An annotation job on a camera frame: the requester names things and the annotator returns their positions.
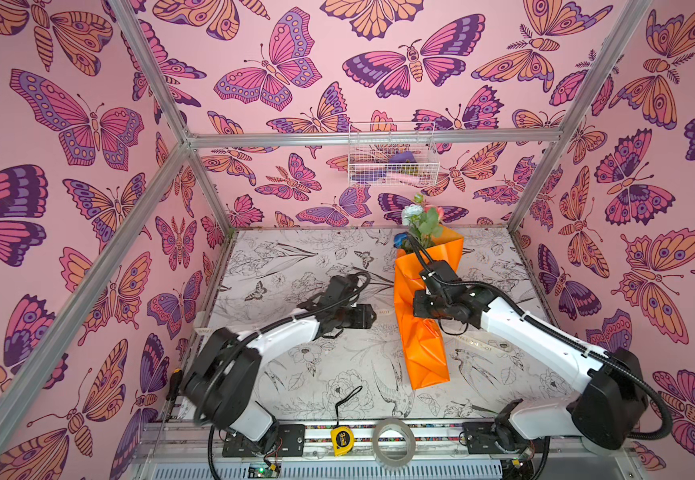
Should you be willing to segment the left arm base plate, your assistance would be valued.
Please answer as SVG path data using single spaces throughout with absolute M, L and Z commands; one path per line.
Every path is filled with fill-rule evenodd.
M 223 443 L 224 458 L 241 457 L 301 457 L 305 440 L 304 424 L 279 424 L 273 426 L 259 439 L 250 440 L 233 432 Z

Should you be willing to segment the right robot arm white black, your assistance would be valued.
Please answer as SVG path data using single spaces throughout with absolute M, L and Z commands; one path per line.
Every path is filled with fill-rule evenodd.
M 641 373 L 635 354 L 607 351 L 574 338 L 522 310 L 499 288 L 463 281 L 445 260 L 436 260 L 421 242 L 403 233 L 417 258 L 423 289 L 413 295 L 415 317 L 455 320 L 511 342 L 545 364 L 573 388 L 573 395 L 547 401 L 513 400 L 481 439 L 505 453 L 553 437 L 578 437 L 589 450 L 619 450 L 629 439 L 660 440 L 673 431 L 667 402 Z

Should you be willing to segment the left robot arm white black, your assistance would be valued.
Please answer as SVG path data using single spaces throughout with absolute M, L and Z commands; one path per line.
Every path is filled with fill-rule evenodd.
M 267 363 L 297 346 L 333 339 L 345 329 L 371 329 L 377 314 L 359 301 L 369 284 L 367 272 L 333 276 L 323 292 L 285 318 L 245 333 L 227 327 L 211 333 L 179 387 L 194 407 L 192 423 L 236 434 L 255 454 L 271 452 L 279 421 L 251 399 L 257 377 Z

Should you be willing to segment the white fake rose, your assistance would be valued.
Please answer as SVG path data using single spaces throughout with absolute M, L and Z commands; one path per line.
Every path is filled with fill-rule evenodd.
M 425 206 L 425 196 L 419 193 L 413 197 L 413 203 L 405 206 L 401 212 L 401 221 L 410 232 L 415 232 L 416 236 L 423 236 L 431 233 L 429 224 L 429 214 Z

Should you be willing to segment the orange wrapping paper sheet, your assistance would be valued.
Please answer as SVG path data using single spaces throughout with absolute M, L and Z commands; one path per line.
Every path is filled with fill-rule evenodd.
M 423 266 L 415 254 L 395 249 L 395 282 L 393 305 L 399 324 L 401 345 L 409 382 L 414 390 L 449 382 L 449 366 L 443 334 L 437 322 L 415 317 L 415 293 L 425 293 L 421 280 Z

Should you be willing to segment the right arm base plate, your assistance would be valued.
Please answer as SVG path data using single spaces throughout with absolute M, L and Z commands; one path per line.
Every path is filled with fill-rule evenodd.
M 511 424 L 495 420 L 481 419 L 463 423 L 459 442 L 471 455 L 502 455 L 519 461 L 529 460 L 535 454 L 545 454 L 549 450 L 549 444 L 543 438 L 528 440 Z

